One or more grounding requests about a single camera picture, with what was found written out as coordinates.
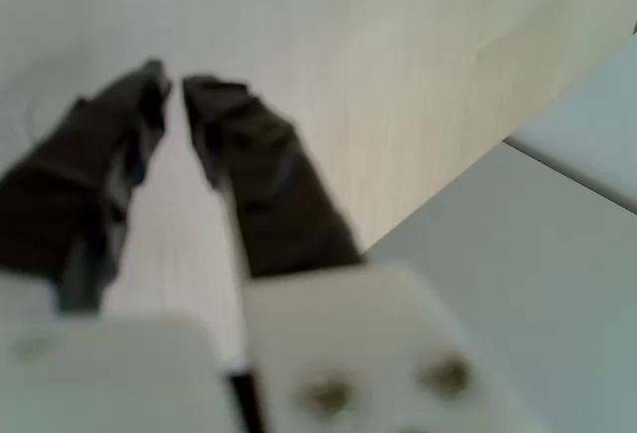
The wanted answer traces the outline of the black-taped gripper right finger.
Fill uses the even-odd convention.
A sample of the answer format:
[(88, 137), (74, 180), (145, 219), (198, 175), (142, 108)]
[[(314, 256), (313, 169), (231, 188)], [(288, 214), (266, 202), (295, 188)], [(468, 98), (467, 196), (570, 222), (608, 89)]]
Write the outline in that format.
[(182, 82), (193, 147), (233, 216), (251, 432), (499, 432), (500, 383), (411, 269), (368, 261), (295, 128), (250, 90)]

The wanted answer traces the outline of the black-taped gripper left finger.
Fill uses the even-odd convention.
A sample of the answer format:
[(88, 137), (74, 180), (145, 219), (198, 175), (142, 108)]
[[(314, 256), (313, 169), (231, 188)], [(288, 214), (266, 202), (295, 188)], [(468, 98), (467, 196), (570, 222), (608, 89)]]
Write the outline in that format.
[(134, 190), (165, 133), (171, 81), (150, 59), (79, 98), (1, 177), (1, 273), (57, 312), (97, 312), (117, 275)]

